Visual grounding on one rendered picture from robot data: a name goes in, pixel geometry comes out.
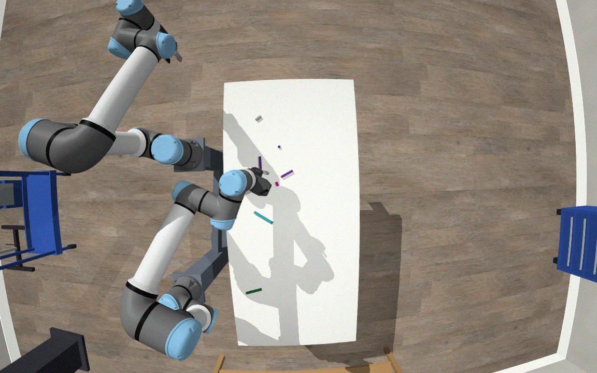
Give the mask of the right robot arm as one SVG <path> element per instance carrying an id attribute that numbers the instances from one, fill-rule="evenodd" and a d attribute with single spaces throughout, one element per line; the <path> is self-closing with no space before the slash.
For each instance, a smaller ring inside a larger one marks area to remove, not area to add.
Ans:
<path id="1" fill-rule="evenodd" d="M 158 286 L 196 211 L 211 217 L 215 228 L 229 231 L 252 181 L 248 171 L 234 169 L 220 178 L 219 194 L 185 180 L 175 185 L 175 203 L 122 292 L 119 316 L 131 338 L 183 361 L 196 348 L 201 333 L 211 332 L 218 310 L 197 301 L 202 288 L 195 278 L 180 276 L 156 302 Z"/>

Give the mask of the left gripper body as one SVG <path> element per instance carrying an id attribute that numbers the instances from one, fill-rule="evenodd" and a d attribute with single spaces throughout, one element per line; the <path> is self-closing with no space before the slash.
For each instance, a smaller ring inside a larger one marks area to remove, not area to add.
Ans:
<path id="1" fill-rule="evenodd" d="M 163 32 L 165 34 L 168 34 L 168 32 L 163 28 L 163 26 L 157 21 L 156 18 L 154 19 L 154 24 L 148 31 Z"/>

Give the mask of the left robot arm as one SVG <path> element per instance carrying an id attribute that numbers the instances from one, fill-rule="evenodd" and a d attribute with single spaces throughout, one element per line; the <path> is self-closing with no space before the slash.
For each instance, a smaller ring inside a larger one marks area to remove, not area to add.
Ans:
<path id="1" fill-rule="evenodd" d="M 141 0 L 118 0 L 118 24 L 108 50 L 125 64 L 80 124 L 47 119 L 27 122 L 20 130 L 20 150 L 32 161 L 64 173 L 81 173 L 105 155 L 147 157 L 164 165 L 193 170 L 202 160 L 202 147 L 192 139 L 135 127 L 116 132 L 131 103 L 161 58 L 172 58 L 176 41 L 172 35 L 148 31 L 154 16 Z"/>

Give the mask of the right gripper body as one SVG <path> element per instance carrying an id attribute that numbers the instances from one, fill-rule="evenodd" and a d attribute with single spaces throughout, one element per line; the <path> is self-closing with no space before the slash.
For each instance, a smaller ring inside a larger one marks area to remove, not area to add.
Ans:
<path id="1" fill-rule="evenodd" d="M 248 171 L 252 176 L 253 182 L 249 190 L 258 196 L 267 196 L 269 190 L 272 188 L 272 184 L 267 179 L 262 178 L 263 170 L 256 167 L 244 168 L 244 170 Z"/>

